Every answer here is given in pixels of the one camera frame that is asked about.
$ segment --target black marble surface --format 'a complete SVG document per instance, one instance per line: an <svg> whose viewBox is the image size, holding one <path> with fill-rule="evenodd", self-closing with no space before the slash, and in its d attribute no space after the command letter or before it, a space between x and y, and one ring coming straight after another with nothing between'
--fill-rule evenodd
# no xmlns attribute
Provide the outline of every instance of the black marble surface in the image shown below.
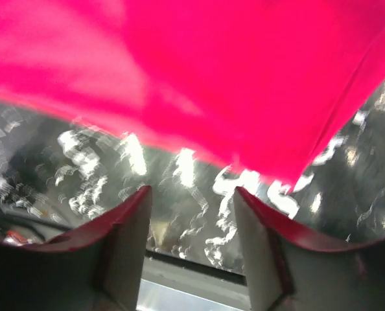
<svg viewBox="0 0 385 311"><path fill-rule="evenodd" d="M0 103L0 202L78 226L152 185L147 248L242 273L232 206L244 186L294 220L350 242L385 236L385 82L291 189L180 148L143 146Z"/></svg>

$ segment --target cloth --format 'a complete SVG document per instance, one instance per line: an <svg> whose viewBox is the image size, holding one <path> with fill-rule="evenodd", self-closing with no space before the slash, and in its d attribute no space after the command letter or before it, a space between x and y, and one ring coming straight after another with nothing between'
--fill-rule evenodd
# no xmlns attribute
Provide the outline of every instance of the cloth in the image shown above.
<svg viewBox="0 0 385 311"><path fill-rule="evenodd" d="M294 184L385 77L385 0L0 0L0 98Z"/></svg>

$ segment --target marble countertop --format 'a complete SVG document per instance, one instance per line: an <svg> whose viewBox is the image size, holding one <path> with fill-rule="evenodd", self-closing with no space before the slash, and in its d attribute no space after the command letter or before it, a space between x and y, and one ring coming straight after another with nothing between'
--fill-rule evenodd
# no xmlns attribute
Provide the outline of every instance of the marble countertop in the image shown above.
<svg viewBox="0 0 385 311"><path fill-rule="evenodd" d="M72 227L151 185L147 248L243 273L233 189L349 242L385 236L385 82L292 189L0 103L0 201Z"/></svg>

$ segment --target marble pattern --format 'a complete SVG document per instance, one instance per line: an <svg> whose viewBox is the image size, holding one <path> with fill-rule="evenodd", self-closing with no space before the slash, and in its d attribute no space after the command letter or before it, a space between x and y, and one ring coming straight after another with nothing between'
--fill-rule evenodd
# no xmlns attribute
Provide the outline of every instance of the marble pattern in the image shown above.
<svg viewBox="0 0 385 311"><path fill-rule="evenodd" d="M147 248L242 273L233 190L246 187L295 221L350 242L385 236L385 82L331 139L292 188L233 173L0 104L0 202L75 227L154 190Z"/></svg>

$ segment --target red fabric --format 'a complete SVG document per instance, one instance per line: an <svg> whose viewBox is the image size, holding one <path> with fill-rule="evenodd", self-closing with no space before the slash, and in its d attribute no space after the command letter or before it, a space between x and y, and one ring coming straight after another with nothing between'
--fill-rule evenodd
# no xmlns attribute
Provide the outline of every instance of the red fabric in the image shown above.
<svg viewBox="0 0 385 311"><path fill-rule="evenodd" d="M294 183L385 77L385 0L0 0L0 98Z"/></svg>

